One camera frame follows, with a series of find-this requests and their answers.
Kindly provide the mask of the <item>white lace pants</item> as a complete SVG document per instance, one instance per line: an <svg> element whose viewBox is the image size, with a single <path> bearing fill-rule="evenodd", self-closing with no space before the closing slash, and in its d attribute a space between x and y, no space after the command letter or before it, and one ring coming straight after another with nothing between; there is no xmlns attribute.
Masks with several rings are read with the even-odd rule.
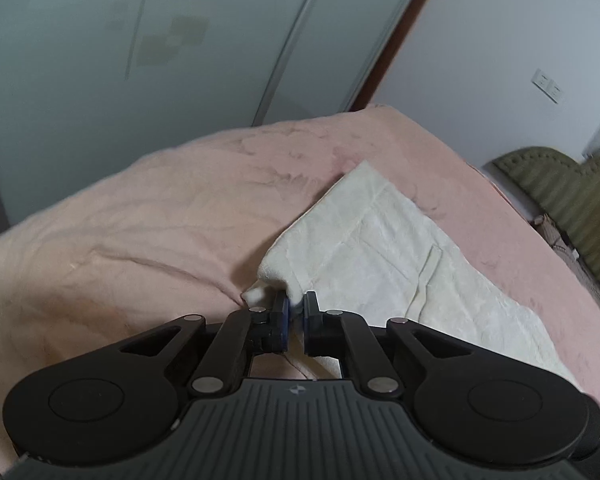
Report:
<svg viewBox="0 0 600 480"><path fill-rule="evenodd" d="M315 292L320 307L370 326L410 321L544 368L567 380L539 315L505 295L451 237L368 162L361 162L279 235L247 289L248 307L293 307Z"/></svg>

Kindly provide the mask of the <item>pink floral bed blanket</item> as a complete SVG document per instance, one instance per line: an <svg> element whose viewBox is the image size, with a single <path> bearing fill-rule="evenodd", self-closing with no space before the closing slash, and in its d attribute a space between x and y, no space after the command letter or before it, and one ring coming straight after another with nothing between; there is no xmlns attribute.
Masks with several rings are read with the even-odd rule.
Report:
<svg viewBox="0 0 600 480"><path fill-rule="evenodd" d="M0 471L17 458L2 423L16 382L188 312L225 318L279 234L360 162L539 315L600 402L592 296L477 169L397 110L373 106L151 154L0 236Z"/></svg>

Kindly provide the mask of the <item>beige pillow at headboard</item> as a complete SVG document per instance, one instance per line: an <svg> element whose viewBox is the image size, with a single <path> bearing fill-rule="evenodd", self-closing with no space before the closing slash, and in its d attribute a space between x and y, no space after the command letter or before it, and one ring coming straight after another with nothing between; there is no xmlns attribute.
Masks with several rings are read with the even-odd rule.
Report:
<svg viewBox="0 0 600 480"><path fill-rule="evenodd" d="M530 224L554 252L558 252L558 254L562 254L573 261L579 260L580 254L574 248L569 236L558 228L558 225L548 214L536 216L530 221Z"/></svg>

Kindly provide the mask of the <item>olive green padded headboard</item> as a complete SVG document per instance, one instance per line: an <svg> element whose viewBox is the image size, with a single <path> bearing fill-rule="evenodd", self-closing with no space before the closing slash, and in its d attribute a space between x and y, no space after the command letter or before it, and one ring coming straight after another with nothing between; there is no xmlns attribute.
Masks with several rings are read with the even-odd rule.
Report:
<svg viewBox="0 0 600 480"><path fill-rule="evenodd" d="M532 146L493 165L569 237L600 284L600 154L576 162L554 148Z"/></svg>

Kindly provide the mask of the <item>frosted glass wardrobe doors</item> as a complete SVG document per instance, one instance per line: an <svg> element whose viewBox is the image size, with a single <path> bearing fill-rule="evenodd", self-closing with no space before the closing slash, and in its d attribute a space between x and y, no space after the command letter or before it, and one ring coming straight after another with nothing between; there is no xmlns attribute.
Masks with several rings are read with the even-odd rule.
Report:
<svg viewBox="0 0 600 480"><path fill-rule="evenodd" d="M142 156L354 102L411 0L0 0L0 234Z"/></svg>

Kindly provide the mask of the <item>white wall socket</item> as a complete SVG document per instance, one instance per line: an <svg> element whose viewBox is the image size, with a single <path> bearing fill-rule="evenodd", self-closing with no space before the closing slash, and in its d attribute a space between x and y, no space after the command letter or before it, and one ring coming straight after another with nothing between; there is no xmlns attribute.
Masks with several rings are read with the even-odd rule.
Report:
<svg viewBox="0 0 600 480"><path fill-rule="evenodd" d="M562 87L539 68L534 72L531 82L553 103L559 104L562 102Z"/></svg>

